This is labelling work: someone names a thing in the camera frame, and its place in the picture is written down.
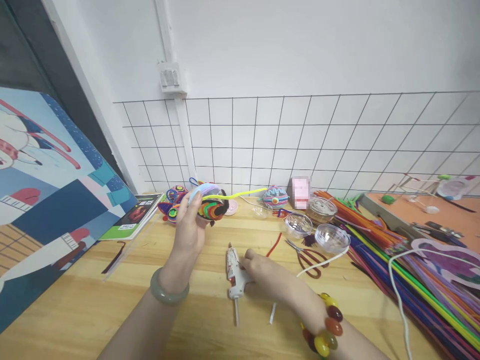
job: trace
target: right hand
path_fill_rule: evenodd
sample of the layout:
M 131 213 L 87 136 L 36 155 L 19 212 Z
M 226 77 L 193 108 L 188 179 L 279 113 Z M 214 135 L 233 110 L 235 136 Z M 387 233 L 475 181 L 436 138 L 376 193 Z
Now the right hand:
M 253 278 L 256 286 L 248 286 L 247 292 L 253 287 L 261 289 L 269 298 L 278 303 L 290 305 L 294 295 L 303 286 L 303 281 L 290 271 L 268 257 L 248 249 L 240 262 L 246 272 Z

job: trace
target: wire grid panel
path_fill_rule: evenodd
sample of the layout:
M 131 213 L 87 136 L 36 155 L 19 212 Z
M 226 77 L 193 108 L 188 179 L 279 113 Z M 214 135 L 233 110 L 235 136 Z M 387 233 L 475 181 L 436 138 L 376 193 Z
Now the wire grid panel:
M 168 102 L 122 104 L 153 187 L 190 177 L 180 127 L 166 122 Z M 404 173 L 480 176 L 480 92 L 202 98 L 185 106 L 197 176 L 227 193 L 309 176 L 313 189 L 343 198 L 386 191 Z M 469 195 L 480 195 L 479 178 Z

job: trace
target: green book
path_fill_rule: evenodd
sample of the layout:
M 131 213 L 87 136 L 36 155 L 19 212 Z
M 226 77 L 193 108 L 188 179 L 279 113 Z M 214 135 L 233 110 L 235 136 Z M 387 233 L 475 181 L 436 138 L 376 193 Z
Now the green book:
M 161 193 L 135 195 L 136 205 L 118 220 L 99 240 L 132 240 L 142 230 L 165 198 Z

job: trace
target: green bangle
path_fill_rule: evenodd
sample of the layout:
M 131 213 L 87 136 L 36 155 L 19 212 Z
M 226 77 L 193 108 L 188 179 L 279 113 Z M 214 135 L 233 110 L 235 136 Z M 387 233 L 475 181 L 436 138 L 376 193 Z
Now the green bangle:
M 175 306 L 181 303 L 189 294 L 190 284 L 186 285 L 185 290 L 179 294 L 170 294 L 167 293 L 164 288 L 160 285 L 159 274 L 162 268 L 160 267 L 156 270 L 150 279 L 150 292 L 159 303 L 165 304 L 167 306 Z

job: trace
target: beaded bracelet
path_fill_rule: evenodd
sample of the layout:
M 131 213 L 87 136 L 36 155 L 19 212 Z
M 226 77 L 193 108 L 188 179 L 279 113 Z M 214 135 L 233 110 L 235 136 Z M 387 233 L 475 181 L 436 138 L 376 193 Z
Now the beaded bracelet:
M 342 325 L 340 325 L 344 316 L 338 308 L 337 301 L 333 297 L 330 297 L 330 295 L 325 292 L 322 292 L 320 297 L 325 303 L 326 313 L 328 314 L 328 317 L 325 319 L 326 329 L 320 331 L 317 336 L 313 336 L 310 331 L 305 328 L 303 323 L 300 323 L 300 325 L 303 337 L 310 349 L 324 359 L 329 356 L 330 349 L 336 350 L 339 347 L 335 336 L 342 336 L 344 333 Z

